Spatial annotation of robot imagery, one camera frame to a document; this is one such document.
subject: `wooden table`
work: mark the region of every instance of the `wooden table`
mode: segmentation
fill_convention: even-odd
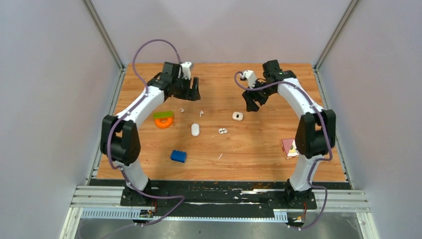
[[[310,64],[280,65],[283,70],[292,70],[302,87],[322,105]],[[162,66],[162,63],[136,64],[136,69],[148,81],[161,72]],[[246,112],[243,90],[233,81],[233,74],[239,70],[253,70],[257,77],[262,76],[262,64],[195,64],[192,76],[200,79],[201,100],[169,98],[159,106],[154,112],[173,111],[174,123],[170,128],[155,126],[152,114],[145,120],[139,129],[140,161],[150,179],[286,181],[293,174],[297,158],[284,157],[280,140],[295,137],[297,116],[278,95],[271,96],[259,112]],[[115,112],[125,109],[142,90],[143,84],[130,65]],[[242,112],[244,120],[234,121],[231,118],[234,111]],[[191,136],[193,123],[201,127],[198,137]],[[228,130],[227,134],[218,133],[222,127]],[[187,152],[186,163],[170,159],[174,149]],[[315,181],[345,181],[336,149],[333,152],[333,161],[322,162],[318,167]],[[97,178],[122,176],[111,169],[103,155]]]

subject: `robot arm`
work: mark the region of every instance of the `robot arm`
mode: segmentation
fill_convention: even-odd
[[[314,173],[319,162],[312,169],[314,162],[328,153],[325,138],[322,130],[316,130],[315,124],[321,126],[321,122],[313,108],[315,107],[323,117],[330,146],[335,144],[335,113],[333,110],[324,110],[304,91],[292,71],[282,71],[277,60],[268,61],[263,64],[265,82],[257,80],[253,71],[244,71],[241,80],[247,81],[249,88],[259,88],[266,85],[284,81],[286,84],[274,84],[269,88],[259,91],[245,91],[242,96],[246,101],[247,111],[258,111],[259,107],[255,102],[263,105],[272,94],[279,94],[293,108],[299,118],[299,126],[295,141],[299,152],[299,160],[295,171],[288,181],[288,189],[291,197],[300,194],[300,192],[310,191],[311,186],[308,183],[308,175],[312,171],[309,182],[312,182]]]
[[[182,64],[164,63],[163,71],[158,73],[148,82],[148,95],[145,90],[126,109],[116,116],[106,116],[103,119],[100,150],[103,154],[107,152],[107,138],[111,127],[116,121],[125,116],[117,125],[111,138],[111,157],[115,165],[120,166],[125,172],[126,180],[131,182],[127,186],[130,189],[136,187],[144,190],[148,177],[141,168],[138,156],[141,151],[138,128],[144,120],[164,103],[168,97],[176,97],[182,100],[197,101],[201,98],[199,94],[199,79],[194,77],[191,88],[191,69],[193,64],[185,62]]]

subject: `orange toy ring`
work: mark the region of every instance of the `orange toy ring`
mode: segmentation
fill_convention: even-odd
[[[172,117],[168,117],[168,118],[160,118],[160,119],[155,119],[155,125],[159,128],[168,128],[173,124],[174,119]]]

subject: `white wall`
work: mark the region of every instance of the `white wall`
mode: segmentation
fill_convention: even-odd
[[[422,1],[362,0],[321,73],[382,239],[422,235]]]
[[[55,239],[118,69],[80,0],[2,1],[0,32],[0,237]]]
[[[350,0],[93,0],[122,61],[154,38],[194,62],[316,63]],[[138,62],[176,58],[165,43]]]

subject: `metal floor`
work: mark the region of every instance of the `metal floor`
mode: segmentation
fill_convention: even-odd
[[[313,222],[316,213],[307,213]],[[99,239],[114,230],[133,223],[119,219],[84,219],[80,223],[83,239]],[[281,223],[247,222],[184,222],[162,221],[145,228],[133,227],[119,231],[107,239],[362,239],[355,213],[324,213],[318,223],[304,231],[288,229]]]

